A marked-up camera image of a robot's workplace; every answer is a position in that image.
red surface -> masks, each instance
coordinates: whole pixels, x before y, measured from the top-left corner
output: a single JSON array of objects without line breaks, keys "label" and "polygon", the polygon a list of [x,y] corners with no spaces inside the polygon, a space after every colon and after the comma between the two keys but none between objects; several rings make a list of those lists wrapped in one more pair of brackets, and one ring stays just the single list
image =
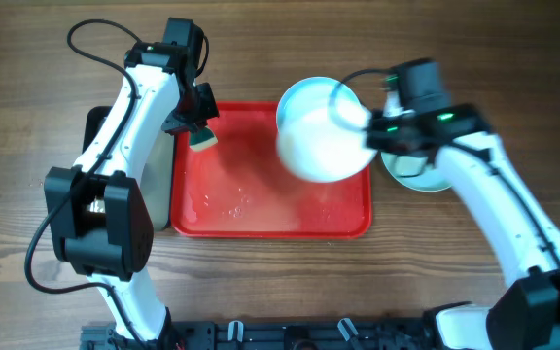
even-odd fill
[{"label": "red surface", "polygon": [[201,152],[179,136],[170,220],[191,237],[355,238],[370,227],[368,168],[313,184],[276,155],[277,102],[219,102],[209,121],[219,142]]}]

green sponge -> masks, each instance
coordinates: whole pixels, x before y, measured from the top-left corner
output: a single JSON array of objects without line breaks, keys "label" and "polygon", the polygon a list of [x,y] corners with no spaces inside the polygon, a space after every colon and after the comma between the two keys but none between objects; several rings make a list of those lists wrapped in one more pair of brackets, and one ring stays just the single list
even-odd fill
[{"label": "green sponge", "polygon": [[190,148],[193,151],[206,150],[209,147],[218,143],[218,138],[211,129],[206,126],[198,132],[192,132],[190,134]]}]

wooden table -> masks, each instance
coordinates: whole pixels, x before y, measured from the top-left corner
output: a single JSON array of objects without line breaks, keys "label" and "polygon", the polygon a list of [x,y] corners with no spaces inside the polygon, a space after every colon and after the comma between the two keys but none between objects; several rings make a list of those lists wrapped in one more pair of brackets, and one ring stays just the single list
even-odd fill
[{"label": "wooden table", "polygon": [[[46,214],[45,174],[72,164],[88,110],[113,103],[122,81],[66,47],[68,29],[86,18],[115,20],[148,41],[161,38],[167,17],[193,18],[211,40],[201,81],[211,82],[218,100],[278,100],[305,77],[434,57],[454,99],[482,108],[560,226],[560,3],[20,3],[0,1],[0,349],[75,349],[81,325],[111,320],[97,291],[41,295],[22,272]],[[75,40],[118,62],[132,44],[100,25]],[[372,87],[359,89],[383,98]],[[377,162],[372,175],[373,225],[357,240],[159,234],[148,266],[160,298],[176,320],[215,321],[418,315],[453,301],[495,302],[504,290],[498,263],[454,192],[412,192]],[[50,285],[84,281],[54,258],[48,234],[34,266]]]}]

wooden surface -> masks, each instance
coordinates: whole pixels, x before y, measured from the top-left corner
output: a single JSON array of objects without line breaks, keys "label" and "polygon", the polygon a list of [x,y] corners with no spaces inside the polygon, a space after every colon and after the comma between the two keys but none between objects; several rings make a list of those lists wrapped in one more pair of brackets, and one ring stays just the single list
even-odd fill
[{"label": "wooden surface", "polygon": [[[193,18],[211,40],[201,81],[218,100],[278,100],[305,77],[434,57],[454,99],[483,109],[560,227],[560,2],[130,2],[0,1],[0,349],[74,349],[81,325],[111,319],[97,291],[41,295],[22,272],[46,214],[45,174],[72,164],[88,110],[111,104],[120,88],[117,73],[66,47],[68,29],[86,18],[115,20],[149,41],[161,38],[167,17]],[[76,43],[116,61],[132,44],[102,26],[80,30]],[[354,241],[161,233],[149,262],[160,298],[177,320],[216,321],[417,315],[453,301],[497,300],[498,264],[455,194],[412,192],[380,164],[372,169],[373,225]],[[37,277],[82,282],[46,238]]]}]

robotic arm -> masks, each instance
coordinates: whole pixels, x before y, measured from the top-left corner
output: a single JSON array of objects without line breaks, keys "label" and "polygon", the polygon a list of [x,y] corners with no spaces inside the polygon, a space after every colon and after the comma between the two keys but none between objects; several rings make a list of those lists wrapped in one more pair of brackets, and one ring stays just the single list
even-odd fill
[{"label": "robotic arm", "polygon": [[[160,129],[197,133],[218,116],[210,86],[194,82],[204,38],[192,21],[171,18],[161,43],[136,43],[124,65],[137,93],[131,94],[125,79],[74,166],[52,168],[46,177],[50,212],[66,203],[50,222],[57,258],[90,282],[110,286],[101,294],[116,324],[84,328],[82,349],[560,349],[560,231],[478,110],[452,106],[438,65],[428,59],[388,71],[387,117],[373,111],[364,130],[367,145],[395,155],[427,156],[452,184],[499,260],[508,286],[501,300],[492,308],[443,306],[419,319],[356,325],[343,319],[340,332],[329,324],[172,322],[145,267],[154,233],[139,184]],[[122,133],[86,179],[131,98],[134,108]],[[81,189],[72,192],[76,186]]]}]

